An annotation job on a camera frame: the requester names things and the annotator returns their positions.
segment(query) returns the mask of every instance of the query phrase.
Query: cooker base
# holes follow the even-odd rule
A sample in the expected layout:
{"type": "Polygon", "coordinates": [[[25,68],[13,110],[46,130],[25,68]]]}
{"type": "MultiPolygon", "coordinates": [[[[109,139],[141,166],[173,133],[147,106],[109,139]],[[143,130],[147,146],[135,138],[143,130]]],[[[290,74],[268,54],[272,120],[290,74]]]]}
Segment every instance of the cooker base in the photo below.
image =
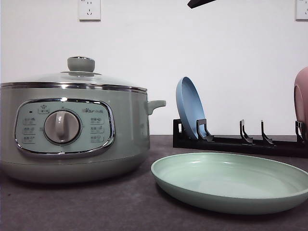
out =
{"type": "Polygon", "coordinates": [[[10,177],[35,183],[62,184],[100,180],[129,172],[139,166],[147,153],[112,161],[76,165],[24,165],[1,162],[10,177]]]}

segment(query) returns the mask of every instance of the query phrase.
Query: control panel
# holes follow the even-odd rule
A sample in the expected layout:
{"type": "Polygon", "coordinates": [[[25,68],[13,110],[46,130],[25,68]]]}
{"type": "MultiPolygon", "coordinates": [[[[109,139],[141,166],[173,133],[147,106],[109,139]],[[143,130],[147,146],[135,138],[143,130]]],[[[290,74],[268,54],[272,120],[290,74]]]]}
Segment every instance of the control panel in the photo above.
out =
{"type": "Polygon", "coordinates": [[[19,108],[15,138],[19,147],[40,154],[87,152],[112,143],[114,121],[104,102],[33,100],[19,108]]]}

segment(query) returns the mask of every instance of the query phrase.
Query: pink pot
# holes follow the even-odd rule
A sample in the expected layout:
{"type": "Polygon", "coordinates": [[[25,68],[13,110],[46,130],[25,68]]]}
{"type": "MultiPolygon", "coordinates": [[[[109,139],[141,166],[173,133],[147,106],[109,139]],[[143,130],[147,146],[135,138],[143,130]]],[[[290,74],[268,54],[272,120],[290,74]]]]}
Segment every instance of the pink pot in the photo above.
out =
{"type": "Polygon", "coordinates": [[[308,124],[308,67],[301,70],[294,84],[294,103],[295,113],[298,121],[305,123],[306,132],[308,137],[307,124],[308,124]]]}

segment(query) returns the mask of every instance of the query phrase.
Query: blue plate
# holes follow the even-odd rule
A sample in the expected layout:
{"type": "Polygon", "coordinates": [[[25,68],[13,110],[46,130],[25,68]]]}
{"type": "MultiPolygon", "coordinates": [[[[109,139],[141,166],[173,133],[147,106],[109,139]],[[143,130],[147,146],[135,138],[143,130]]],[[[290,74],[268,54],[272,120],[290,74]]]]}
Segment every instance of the blue plate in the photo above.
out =
{"type": "MultiPolygon", "coordinates": [[[[186,131],[191,139],[197,140],[197,120],[205,119],[202,103],[193,82],[188,78],[182,78],[177,85],[177,107],[186,131]]],[[[200,133],[206,136],[204,126],[200,127],[200,133]]]]}

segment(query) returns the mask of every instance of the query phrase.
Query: glass lid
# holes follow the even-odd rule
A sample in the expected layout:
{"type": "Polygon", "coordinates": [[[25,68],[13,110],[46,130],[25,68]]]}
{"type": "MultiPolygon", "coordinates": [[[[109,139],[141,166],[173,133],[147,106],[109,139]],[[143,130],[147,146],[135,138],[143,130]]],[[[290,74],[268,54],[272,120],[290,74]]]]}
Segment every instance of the glass lid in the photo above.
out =
{"type": "Polygon", "coordinates": [[[88,57],[75,56],[67,59],[69,71],[55,74],[44,74],[39,77],[28,79],[27,82],[2,83],[2,87],[27,87],[44,86],[54,88],[67,85],[66,88],[78,89],[131,89],[146,92],[147,89],[136,86],[129,81],[115,77],[109,77],[95,73],[95,61],[88,57]]]}

